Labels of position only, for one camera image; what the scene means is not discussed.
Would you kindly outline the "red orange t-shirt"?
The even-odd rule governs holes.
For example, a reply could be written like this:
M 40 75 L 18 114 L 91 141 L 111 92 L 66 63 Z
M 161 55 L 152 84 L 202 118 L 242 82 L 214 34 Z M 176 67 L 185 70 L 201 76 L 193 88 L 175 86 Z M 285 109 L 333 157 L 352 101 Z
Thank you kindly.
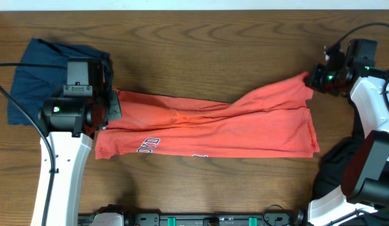
M 96 141 L 97 159 L 129 153 L 213 158 L 310 158 L 319 152 L 304 74 L 232 104 L 118 91 L 122 117 Z

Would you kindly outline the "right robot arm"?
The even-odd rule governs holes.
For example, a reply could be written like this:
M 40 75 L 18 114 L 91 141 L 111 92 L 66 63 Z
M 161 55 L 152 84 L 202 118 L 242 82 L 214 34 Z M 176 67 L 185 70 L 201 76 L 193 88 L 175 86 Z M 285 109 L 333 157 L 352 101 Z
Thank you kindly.
M 376 47 L 367 39 L 351 40 L 346 51 L 335 44 L 326 50 L 326 64 L 305 79 L 318 92 L 345 92 L 364 136 L 341 183 L 309 203 L 309 225 L 353 225 L 364 217 L 389 225 L 389 71 L 376 68 Z

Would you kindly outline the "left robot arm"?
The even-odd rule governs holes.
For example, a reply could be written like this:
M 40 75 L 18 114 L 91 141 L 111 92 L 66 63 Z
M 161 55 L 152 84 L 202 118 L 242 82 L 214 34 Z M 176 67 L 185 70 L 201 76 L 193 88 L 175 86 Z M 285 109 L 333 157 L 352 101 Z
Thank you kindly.
M 82 177 L 97 130 L 122 117 L 104 60 L 70 58 L 61 97 L 38 112 L 41 170 L 32 225 L 76 225 Z

